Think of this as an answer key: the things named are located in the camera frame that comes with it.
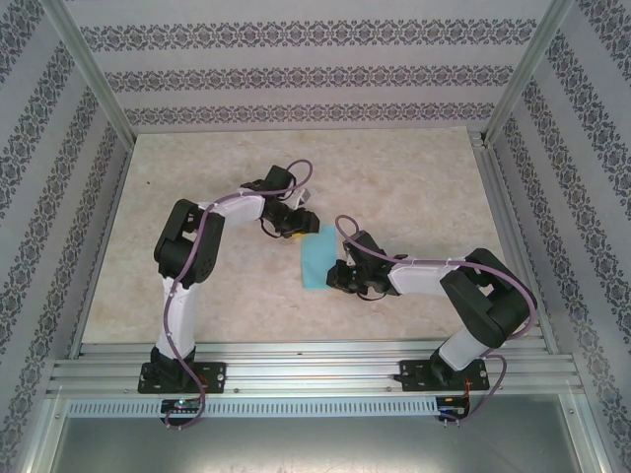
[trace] blue cloth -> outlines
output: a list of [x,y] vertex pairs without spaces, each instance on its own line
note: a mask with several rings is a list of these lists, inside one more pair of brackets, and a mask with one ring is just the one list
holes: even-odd
[[335,266],[335,226],[327,225],[319,229],[319,234],[303,237],[301,265],[303,286],[306,289],[331,289],[326,286],[326,273]]

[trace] beige floor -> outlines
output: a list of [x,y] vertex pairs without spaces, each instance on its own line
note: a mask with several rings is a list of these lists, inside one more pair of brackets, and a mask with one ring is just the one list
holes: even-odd
[[[142,135],[84,342],[156,340],[153,249],[177,199],[212,201],[298,158],[314,162],[308,207],[324,225],[352,215],[388,254],[446,258],[483,246],[502,257],[464,128]],[[198,341],[436,338],[460,327],[442,297],[365,303],[303,289],[300,241],[271,239],[256,223],[225,231],[203,289]]]

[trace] wall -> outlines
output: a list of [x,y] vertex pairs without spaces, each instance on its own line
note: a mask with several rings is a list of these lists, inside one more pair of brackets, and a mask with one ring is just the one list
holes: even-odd
[[75,0],[137,132],[481,131],[549,0]]
[[126,153],[34,0],[0,0],[0,472],[74,337]]
[[495,143],[562,350],[631,471],[631,2],[576,2]]

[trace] robotic arm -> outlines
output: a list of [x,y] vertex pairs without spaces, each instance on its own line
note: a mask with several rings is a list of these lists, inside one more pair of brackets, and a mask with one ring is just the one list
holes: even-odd
[[[262,224],[265,220],[272,224],[279,237],[318,232],[316,214],[302,207],[309,198],[306,189],[298,193],[292,191],[286,197],[282,194],[248,195],[251,191],[281,191],[291,187],[292,182],[295,183],[296,178],[287,169],[273,166],[265,179],[243,184],[240,196],[215,205],[205,220],[203,238],[192,264],[174,286],[175,278],[184,268],[193,248],[193,241],[186,234],[199,232],[202,215],[211,205],[185,199],[175,203],[156,245],[154,259],[163,278],[165,304],[171,296],[168,313],[171,340],[192,370],[195,356],[193,332],[200,283],[210,276],[215,267],[223,230],[256,220],[261,220]],[[141,393],[185,392],[187,388],[195,390],[189,374],[176,359],[163,326],[151,351],[151,362],[143,365],[138,390]]]
[[[376,254],[386,256],[365,231],[359,231],[349,238]],[[454,269],[445,264],[431,266],[410,264],[410,261],[386,261],[349,241],[344,242],[344,249],[352,262],[349,264],[337,260],[328,272],[328,286],[360,296],[365,296],[369,288],[391,296],[447,296],[464,323],[458,333],[436,350],[429,364],[418,365],[416,372],[402,370],[402,375],[395,379],[402,382],[403,390],[436,390],[437,387],[461,389],[467,368],[479,357],[500,348],[530,313],[526,299],[515,286],[488,272],[464,265]],[[394,260],[404,260],[406,256],[396,255]],[[487,249],[474,250],[464,261],[492,268],[519,282]],[[487,288],[487,294],[482,292],[483,288]],[[535,304],[532,293],[524,285],[522,289]],[[488,381],[477,385],[480,389],[489,387]]]

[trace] ventilated metal strip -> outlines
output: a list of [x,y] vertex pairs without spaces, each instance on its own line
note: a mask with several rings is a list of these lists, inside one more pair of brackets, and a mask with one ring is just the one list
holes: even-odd
[[[74,399],[69,418],[156,418],[160,399]],[[336,399],[208,399],[204,417],[298,418],[432,416],[438,411],[436,398],[336,398]]]

